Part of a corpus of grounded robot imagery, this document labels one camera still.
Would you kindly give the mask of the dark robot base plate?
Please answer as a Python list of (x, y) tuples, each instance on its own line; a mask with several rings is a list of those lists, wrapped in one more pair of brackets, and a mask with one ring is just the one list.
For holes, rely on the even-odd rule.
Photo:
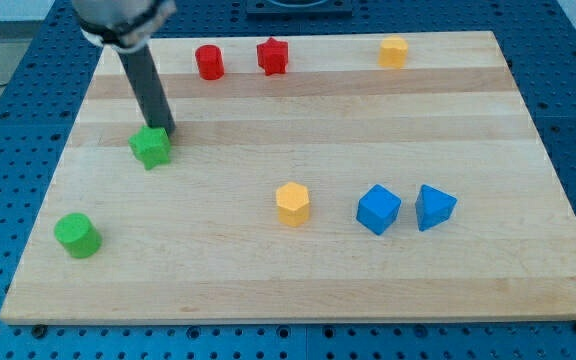
[(245, 0), (248, 17), (352, 15), (353, 0)]

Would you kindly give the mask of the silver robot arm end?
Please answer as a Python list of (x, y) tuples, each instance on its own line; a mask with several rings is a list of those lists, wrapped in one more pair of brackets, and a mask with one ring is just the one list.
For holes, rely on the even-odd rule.
[(72, 0), (84, 37), (119, 53), (142, 49), (176, 11), (174, 0)]

